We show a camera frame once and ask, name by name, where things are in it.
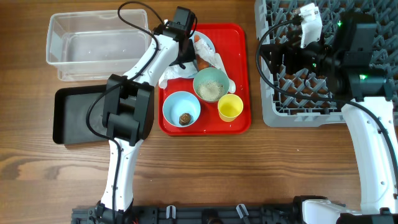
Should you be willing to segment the large white tissue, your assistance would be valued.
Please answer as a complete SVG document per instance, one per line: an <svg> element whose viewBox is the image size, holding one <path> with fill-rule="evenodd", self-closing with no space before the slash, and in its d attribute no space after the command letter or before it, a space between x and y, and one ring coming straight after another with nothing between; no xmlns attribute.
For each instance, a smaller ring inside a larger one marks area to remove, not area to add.
<svg viewBox="0 0 398 224"><path fill-rule="evenodd" d="M189 78L198 72L193 62L183 63L183 65L185 68L182 68L180 65L172 65L167 67L159 79L159 87L161 89L165 89L169 80Z"/></svg>

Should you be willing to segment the small white tissue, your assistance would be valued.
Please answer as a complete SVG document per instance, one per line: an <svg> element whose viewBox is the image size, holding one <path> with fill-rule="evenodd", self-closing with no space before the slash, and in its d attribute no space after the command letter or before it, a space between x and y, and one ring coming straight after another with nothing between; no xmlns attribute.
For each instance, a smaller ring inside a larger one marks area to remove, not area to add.
<svg viewBox="0 0 398 224"><path fill-rule="evenodd" d="M226 73L220 54L211 49L210 46L198 35L194 38L193 46L195 49L198 71L208 67L215 67Z"/></svg>

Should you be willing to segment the brown shiitake mushroom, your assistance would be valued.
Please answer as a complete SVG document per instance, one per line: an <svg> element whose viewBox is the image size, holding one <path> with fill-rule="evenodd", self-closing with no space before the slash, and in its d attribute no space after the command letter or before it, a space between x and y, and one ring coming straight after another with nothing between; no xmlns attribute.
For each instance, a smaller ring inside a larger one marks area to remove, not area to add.
<svg viewBox="0 0 398 224"><path fill-rule="evenodd" d="M192 116L189 113L183 113L179 117L179 124L181 126L188 126L191 123Z"/></svg>

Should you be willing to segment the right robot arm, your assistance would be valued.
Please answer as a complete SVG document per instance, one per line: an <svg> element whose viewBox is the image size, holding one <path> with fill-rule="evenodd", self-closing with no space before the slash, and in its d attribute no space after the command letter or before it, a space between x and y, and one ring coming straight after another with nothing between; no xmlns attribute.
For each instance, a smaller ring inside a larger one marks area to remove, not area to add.
<svg viewBox="0 0 398 224"><path fill-rule="evenodd" d="M307 68L328 79L331 101L341 112L352 138L361 184L360 210L350 210L325 197L296 196L290 223L396 223L397 137L393 91L387 73L370 66L376 21L361 12L344 12L332 45L320 43L322 21L312 12L295 15L301 27L284 44L260 41L256 63L272 72L281 65L296 72Z"/></svg>

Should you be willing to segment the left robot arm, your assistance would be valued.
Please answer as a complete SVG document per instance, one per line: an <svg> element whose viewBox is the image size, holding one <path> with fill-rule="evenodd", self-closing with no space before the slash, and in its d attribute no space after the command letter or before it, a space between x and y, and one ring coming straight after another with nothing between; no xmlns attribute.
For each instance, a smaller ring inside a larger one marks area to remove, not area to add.
<svg viewBox="0 0 398 224"><path fill-rule="evenodd" d="M154 89L170 65L182 67L193 60L190 37L197 17L178 7L171 21L161 23L148 35L152 40L138 62L124 75L111 75L104 101L103 138L109 141L110 161L106 190L92 218L100 223L134 223L132 212L133 178L139 148L150 134L154 122Z"/></svg>

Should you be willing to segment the green bowl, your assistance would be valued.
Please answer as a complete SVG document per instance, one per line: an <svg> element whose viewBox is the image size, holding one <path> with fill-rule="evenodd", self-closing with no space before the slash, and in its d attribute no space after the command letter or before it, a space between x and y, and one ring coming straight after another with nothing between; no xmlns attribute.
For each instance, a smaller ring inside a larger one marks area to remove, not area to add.
<svg viewBox="0 0 398 224"><path fill-rule="evenodd" d="M221 83L224 87L224 95L226 95L228 93L229 81L228 81L226 75L221 70L219 70L215 67L208 67L203 70L200 70L195 75L195 78L193 79L193 89L197 95L198 95L197 88L198 88L199 84L201 84L207 80L213 80L213 81Z"/></svg>

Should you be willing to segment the orange carrot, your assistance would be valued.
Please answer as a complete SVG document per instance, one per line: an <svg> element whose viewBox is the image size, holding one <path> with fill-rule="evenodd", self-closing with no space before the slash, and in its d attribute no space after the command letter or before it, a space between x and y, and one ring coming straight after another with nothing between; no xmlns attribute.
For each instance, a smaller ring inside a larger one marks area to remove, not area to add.
<svg viewBox="0 0 398 224"><path fill-rule="evenodd" d="M209 62L207 62L204 57L209 56L209 54L212 53L212 49L203 39L199 38L197 35L195 36L194 41L195 42L193 46L195 49L197 68L198 71L200 71L210 66Z"/></svg>

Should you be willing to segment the yellow cup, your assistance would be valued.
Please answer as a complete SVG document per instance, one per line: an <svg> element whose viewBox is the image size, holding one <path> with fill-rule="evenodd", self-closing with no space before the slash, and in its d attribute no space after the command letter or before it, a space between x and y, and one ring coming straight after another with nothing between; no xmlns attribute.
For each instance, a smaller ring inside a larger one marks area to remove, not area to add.
<svg viewBox="0 0 398 224"><path fill-rule="evenodd" d="M242 99L235 94L226 94L218 100L218 113L224 122L234 121L243 111Z"/></svg>

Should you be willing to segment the pile of white rice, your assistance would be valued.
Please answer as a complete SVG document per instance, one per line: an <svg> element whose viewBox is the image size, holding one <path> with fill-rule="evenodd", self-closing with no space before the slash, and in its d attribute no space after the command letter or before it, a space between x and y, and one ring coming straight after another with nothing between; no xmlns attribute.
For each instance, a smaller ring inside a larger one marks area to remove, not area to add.
<svg viewBox="0 0 398 224"><path fill-rule="evenodd" d="M224 87L221 83L207 80L199 84L197 93L205 101L218 101L224 95Z"/></svg>

